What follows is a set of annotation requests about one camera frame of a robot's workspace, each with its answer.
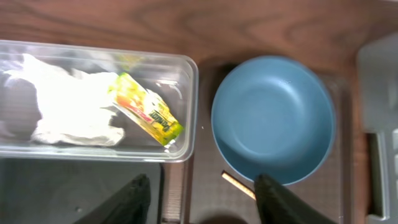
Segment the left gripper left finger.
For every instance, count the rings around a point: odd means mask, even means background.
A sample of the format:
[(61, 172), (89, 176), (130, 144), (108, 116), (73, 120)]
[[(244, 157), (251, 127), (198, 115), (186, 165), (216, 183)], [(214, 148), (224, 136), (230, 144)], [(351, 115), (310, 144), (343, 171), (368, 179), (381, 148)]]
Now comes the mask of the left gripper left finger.
[(140, 174), (75, 224), (144, 224), (150, 200), (150, 180)]

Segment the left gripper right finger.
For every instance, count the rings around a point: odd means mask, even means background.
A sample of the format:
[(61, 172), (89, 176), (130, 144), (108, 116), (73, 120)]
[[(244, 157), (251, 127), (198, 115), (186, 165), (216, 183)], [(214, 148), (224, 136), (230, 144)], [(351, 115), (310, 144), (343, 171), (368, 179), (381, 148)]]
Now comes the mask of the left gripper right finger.
[(267, 174), (254, 181), (262, 224), (335, 224)]

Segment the white paper napkin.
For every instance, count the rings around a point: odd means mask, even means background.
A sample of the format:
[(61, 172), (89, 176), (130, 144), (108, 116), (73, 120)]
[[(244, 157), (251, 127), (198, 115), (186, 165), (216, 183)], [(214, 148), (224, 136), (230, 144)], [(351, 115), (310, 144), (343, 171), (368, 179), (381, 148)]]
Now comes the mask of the white paper napkin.
[(111, 125), (116, 109), (108, 95), (118, 74), (86, 73), (75, 68), (67, 72), (30, 54), (23, 58), (20, 70), (5, 73), (14, 80), (33, 84), (36, 89), (41, 119), (31, 141), (110, 147), (124, 138), (123, 128)]

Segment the green yellow snack wrapper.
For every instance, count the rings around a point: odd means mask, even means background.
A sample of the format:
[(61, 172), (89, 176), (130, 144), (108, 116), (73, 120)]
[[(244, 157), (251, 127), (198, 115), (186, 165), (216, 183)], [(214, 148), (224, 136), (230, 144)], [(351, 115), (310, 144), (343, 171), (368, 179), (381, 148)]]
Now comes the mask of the green yellow snack wrapper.
[(184, 130), (164, 100), (144, 88), (128, 73), (120, 74), (109, 86), (113, 105), (162, 146), (169, 147)]

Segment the blue round plate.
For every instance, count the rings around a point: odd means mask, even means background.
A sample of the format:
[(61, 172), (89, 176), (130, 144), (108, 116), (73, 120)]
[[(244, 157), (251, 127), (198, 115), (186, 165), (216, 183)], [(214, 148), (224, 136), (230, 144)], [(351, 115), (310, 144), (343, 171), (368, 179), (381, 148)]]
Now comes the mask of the blue round plate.
[(230, 71), (211, 108), (215, 143), (247, 180), (267, 174), (282, 185), (300, 182), (327, 159), (336, 112), (324, 83), (281, 56), (252, 58)]

